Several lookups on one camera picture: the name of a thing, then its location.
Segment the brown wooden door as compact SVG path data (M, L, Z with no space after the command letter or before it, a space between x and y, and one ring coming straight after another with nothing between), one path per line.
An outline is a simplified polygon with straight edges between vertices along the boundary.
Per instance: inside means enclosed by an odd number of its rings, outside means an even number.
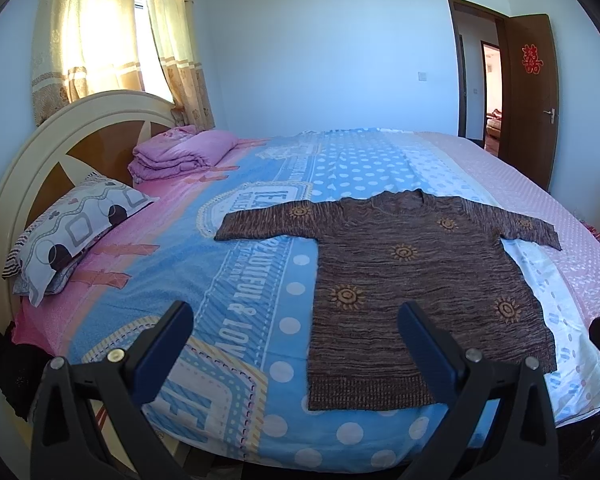
M504 21L503 130L498 157L543 190L550 187L558 138L558 67L550 17L519 15ZM521 65L521 47L535 44L539 75ZM554 107L556 122L543 113Z

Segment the black clothes beside bed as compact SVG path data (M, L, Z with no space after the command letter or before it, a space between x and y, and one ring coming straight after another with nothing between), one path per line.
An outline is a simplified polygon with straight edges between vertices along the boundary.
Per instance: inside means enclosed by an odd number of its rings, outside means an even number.
M16 344L15 327L12 321L0 332L0 390L15 415L27 422L52 356L35 344Z

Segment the cream wooden headboard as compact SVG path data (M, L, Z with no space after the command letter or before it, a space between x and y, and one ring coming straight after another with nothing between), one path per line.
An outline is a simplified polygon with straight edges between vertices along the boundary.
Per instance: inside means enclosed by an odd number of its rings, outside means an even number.
M20 307L2 270L21 232L92 171L130 183L134 146L174 124L172 103L117 90L70 104L32 133L0 182L0 330Z

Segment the patterned white pillow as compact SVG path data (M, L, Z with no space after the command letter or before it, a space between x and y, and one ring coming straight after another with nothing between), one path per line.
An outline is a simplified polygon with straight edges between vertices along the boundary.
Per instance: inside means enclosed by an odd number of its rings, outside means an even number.
M2 278L37 307L59 292L84 252L109 231L155 203L122 182L92 172L31 223L9 251Z

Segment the blue patterned bed sheet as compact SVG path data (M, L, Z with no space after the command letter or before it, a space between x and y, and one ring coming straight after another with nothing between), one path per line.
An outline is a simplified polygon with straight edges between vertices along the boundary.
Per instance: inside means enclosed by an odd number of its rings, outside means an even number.
M356 129L245 141L206 174L146 183L154 202L102 238L66 287L24 304L12 339L73 363L127 347L175 300L193 336L146 416L195 448L238 460L320 471L385 469L420 451L441 405L401 411L308 408L306 362L317 270L313 240L234 240L226 214L290 200L423 190L552 224L559 250L509 242L553 332L546 378L558 425L600 412L600 243L557 200L472 142L432 132Z

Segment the folded pink quilt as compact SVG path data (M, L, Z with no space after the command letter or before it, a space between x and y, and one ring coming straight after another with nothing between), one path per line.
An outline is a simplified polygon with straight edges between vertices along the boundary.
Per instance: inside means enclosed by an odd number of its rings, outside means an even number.
M137 144L128 169L135 184L194 174L214 167L237 144L228 131L174 127Z

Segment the yellow patterned curtain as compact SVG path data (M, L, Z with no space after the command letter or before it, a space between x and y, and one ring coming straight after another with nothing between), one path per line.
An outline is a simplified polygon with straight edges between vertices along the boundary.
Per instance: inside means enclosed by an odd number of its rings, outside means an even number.
M159 70L178 121L214 126L197 44L194 0L146 0ZM40 0L31 51L35 125L96 93L142 91L135 0Z

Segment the brown knitted sweater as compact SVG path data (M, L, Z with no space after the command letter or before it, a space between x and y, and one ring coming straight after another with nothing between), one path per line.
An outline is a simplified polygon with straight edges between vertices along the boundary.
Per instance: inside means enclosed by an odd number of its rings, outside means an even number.
M421 190L367 200L308 200L227 214L218 240L315 240L308 357L312 411L419 408L431 393L399 331L414 301L464 348L494 361L538 359L556 370L556 344L509 240L558 248L549 223Z

